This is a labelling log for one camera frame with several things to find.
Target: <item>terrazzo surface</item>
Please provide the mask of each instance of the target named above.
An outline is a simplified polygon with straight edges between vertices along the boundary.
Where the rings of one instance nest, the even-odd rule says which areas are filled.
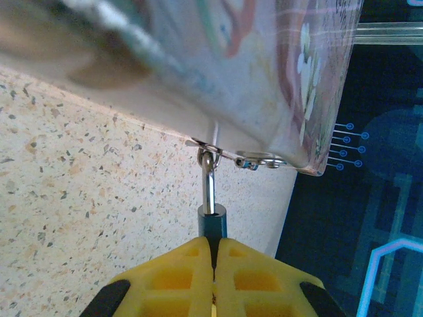
[[[78,316],[116,274],[197,235],[185,137],[0,67],[0,315]],[[274,256],[296,172],[223,160],[229,236]]]

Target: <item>black rubber tip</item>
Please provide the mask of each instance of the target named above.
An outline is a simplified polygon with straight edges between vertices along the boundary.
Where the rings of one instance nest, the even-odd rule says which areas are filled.
[[[309,282],[302,282],[299,286],[318,317],[346,317],[325,289]]]
[[[125,279],[106,285],[95,295],[80,317],[113,317],[130,286],[131,283]]]

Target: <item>granite surface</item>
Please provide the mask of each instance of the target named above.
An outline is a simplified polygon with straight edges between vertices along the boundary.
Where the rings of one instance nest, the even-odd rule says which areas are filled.
[[[0,67],[0,316],[78,316],[116,274],[197,235],[196,149]],[[229,236],[273,256],[296,172],[223,160]]]

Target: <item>metal rod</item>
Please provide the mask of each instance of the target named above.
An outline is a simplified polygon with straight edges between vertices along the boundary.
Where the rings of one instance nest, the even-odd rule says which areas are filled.
[[[422,45],[423,22],[359,23],[354,44]]]
[[[214,201],[214,161],[213,154],[204,151],[202,155],[203,169],[203,212],[205,215],[215,213]]]

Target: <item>metal hook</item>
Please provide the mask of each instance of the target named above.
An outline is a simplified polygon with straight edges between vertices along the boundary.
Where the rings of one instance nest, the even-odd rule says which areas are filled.
[[[198,160],[201,162],[203,170],[203,212],[205,215],[213,215],[215,213],[213,153],[209,151],[198,152]]]

